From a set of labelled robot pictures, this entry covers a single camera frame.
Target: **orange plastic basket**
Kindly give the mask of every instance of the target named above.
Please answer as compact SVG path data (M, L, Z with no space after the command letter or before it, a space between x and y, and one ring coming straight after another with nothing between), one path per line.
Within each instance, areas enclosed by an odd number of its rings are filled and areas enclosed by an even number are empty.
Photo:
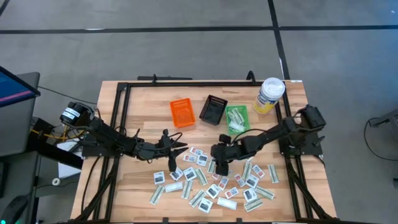
M189 98L175 100L170 102L173 122L176 128L183 128L195 124L195 115L193 115L192 104Z

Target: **concrete floor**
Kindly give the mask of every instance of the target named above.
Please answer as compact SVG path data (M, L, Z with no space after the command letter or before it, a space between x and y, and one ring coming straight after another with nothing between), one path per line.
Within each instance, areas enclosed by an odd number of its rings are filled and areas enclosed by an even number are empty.
M280 26L398 24L394 0L274 2ZM271 25L265 0L11 0L0 17L0 30ZM304 81L309 102L328 123L322 146L338 216L396 223L398 190L392 178L398 162L373 156L363 128L367 119L398 107L398 30L282 31L281 36L291 79ZM0 49L3 67L40 72L41 86L88 101L96 101L103 80L153 73L236 79L253 70L257 79L282 78L273 31L0 35ZM57 125L69 101L42 90L34 115ZM369 129L368 139L380 155L398 158L388 125ZM53 203L63 212L55 213ZM65 221L72 203L73 188L46 197L38 217Z

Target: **monitor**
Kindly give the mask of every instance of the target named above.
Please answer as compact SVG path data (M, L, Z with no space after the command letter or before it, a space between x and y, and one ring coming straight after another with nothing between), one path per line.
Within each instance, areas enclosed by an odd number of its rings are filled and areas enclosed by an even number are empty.
M0 108L40 96L28 83L0 67Z

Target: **green container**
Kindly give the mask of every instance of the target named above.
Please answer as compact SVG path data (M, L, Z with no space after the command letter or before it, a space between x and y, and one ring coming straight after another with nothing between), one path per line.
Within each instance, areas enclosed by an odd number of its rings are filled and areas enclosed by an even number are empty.
M231 121L229 116L228 116L228 112L237 108L238 112L243 116L244 119L244 124L243 126L246 128L245 130L250 129L250 123L249 123L249 118L248 118L248 109L246 108L246 106L241 105L241 106L227 106L225 108L225 115L226 115L226 123L228 125L228 133L229 134L239 134L240 131L236 131L235 129L232 129L229 127L229 122Z

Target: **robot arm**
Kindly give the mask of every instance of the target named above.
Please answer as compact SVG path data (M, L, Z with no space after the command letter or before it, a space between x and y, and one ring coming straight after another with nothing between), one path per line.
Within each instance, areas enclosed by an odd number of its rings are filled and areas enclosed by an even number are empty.
M211 156L216 161L216 173L228 175L228 163L233 160L247 159L255 156L263 146L280 138L288 138L291 147L301 147L308 134L318 132L326 125L318 108L307 105L297 112L301 123L297 124L295 116L287 117L280 124L257 136L246 136L230 142L231 138L220 136L220 143L211 147Z
M157 144L145 142L137 137L139 130L135 136L127 137L97 118L94 110L82 103L70 102L60 119L63 124L71 128L88 131L103 147L127 156L136 157L142 161L168 157L171 172L177 168L175 158L188 149L187 147L174 149L187 144L178 142L178 138L173 140L166 129L163 130L163 135Z

